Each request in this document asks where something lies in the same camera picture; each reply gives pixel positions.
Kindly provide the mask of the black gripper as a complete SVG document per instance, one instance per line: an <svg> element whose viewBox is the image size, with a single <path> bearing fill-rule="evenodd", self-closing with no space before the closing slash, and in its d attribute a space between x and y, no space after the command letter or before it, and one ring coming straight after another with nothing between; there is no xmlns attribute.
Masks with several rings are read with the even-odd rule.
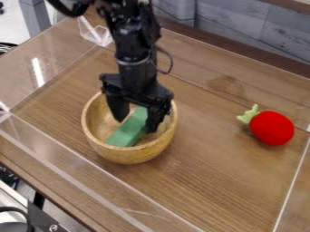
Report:
<svg viewBox="0 0 310 232"><path fill-rule="evenodd" d="M148 109L145 132L157 130L164 116L171 113L172 92L160 84L157 58L141 60L116 59L119 72L99 76L101 91L113 119L121 122L129 113L129 103Z"/></svg>

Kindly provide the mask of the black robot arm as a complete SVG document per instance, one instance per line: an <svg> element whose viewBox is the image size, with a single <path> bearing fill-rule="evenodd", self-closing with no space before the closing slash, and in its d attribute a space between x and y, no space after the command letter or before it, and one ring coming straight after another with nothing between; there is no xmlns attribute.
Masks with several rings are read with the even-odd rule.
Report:
<svg viewBox="0 0 310 232"><path fill-rule="evenodd" d="M61 0L47 2L68 17L84 15L91 5L105 20L115 42L116 73L103 73L101 92L116 121L123 121L133 103L147 108L145 131L157 130L172 108L173 93L160 84L157 74L157 41L161 27L153 14L151 0Z"/></svg>

